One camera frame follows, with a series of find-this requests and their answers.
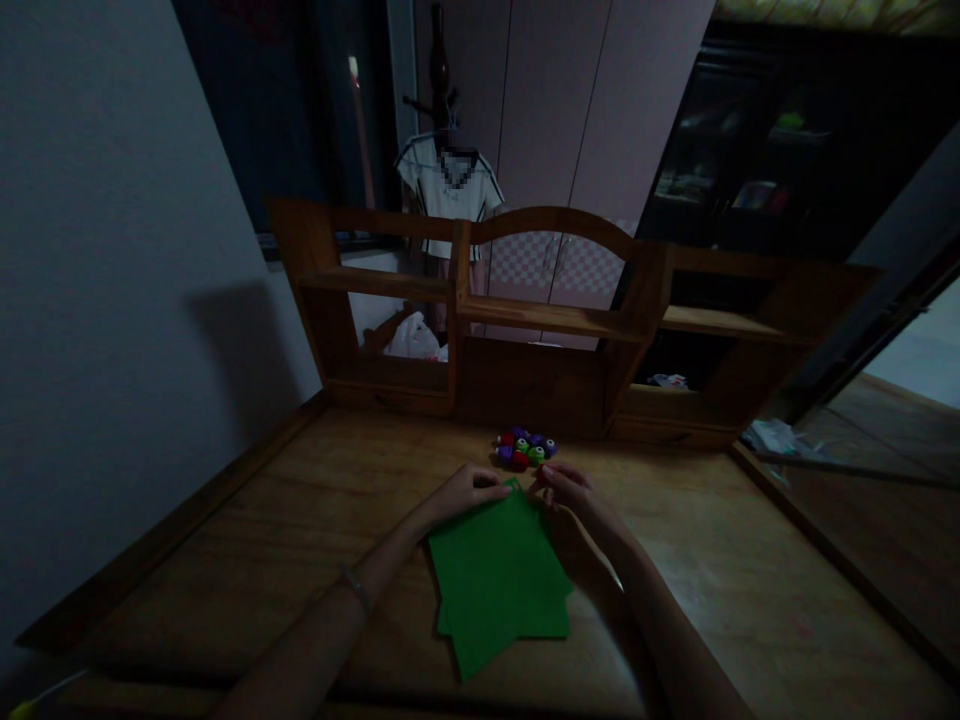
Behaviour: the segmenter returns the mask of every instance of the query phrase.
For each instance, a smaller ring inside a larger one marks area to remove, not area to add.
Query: forearm
[[[605,544],[602,549],[643,630],[674,717],[752,718],[633,534],[618,533]]]
[[[407,515],[354,567],[371,606],[429,531],[422,506]],[[335,582],[256,662],[214,718],[312,718],[366,623],[360,599]]]

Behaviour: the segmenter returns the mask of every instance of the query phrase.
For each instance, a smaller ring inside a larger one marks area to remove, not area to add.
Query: checkered pattern
[[[628,235],[639,220],[611,220]],[[564,290],[612,295],[620,281],[623,260],[595,242],[575,235],[562,236],[563,256],[557,268],[561,236],[552,232],[510,235],[493,242],[490,279],[527,287],[549,287],[554,281]]]
[[[529,232],[493,241],[490,280],[527,287],[550,287],[560,233]]]
[[[633,235],[639,220],[611,220],[628,235]],[[556,273],[556,287],[579,293],[610,295],[617,289],[624,262],[612,252],[591,240],[567,235],[564,237]]]

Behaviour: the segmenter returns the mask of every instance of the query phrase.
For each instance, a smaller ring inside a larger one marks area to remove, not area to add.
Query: white wall
[[[960,123],[947,133],[850,255],[884,275],[810,357],[794,384],[810,386],[857,341],[960,232]]]
[[[319,379],[170,4],[6,2],[0,57],[2,686],[17,633]]]
[[[960,282],[954,282],[864,372],[960,409]]]

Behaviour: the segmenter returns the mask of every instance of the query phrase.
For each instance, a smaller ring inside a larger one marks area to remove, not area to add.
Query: pink cloth
[[[450,277],[450,261],[443,258],[427,257],[427,272],[446,280]],[[470,263],[470,294],[487,294],[487,261],[484,258]],[[447,306],[441,303],[427,305],[427,326],[435,333],[447,331]],[[470,323],[470,335],[483,335],[481,323]]]

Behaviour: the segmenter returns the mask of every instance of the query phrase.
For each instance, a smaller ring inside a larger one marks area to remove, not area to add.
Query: green paper
[[[567,637],[573,589],[537,509],[514,492],[438,528],[430,552],[443,596],[437,631],[453,638],[463,680],[518,637]]]

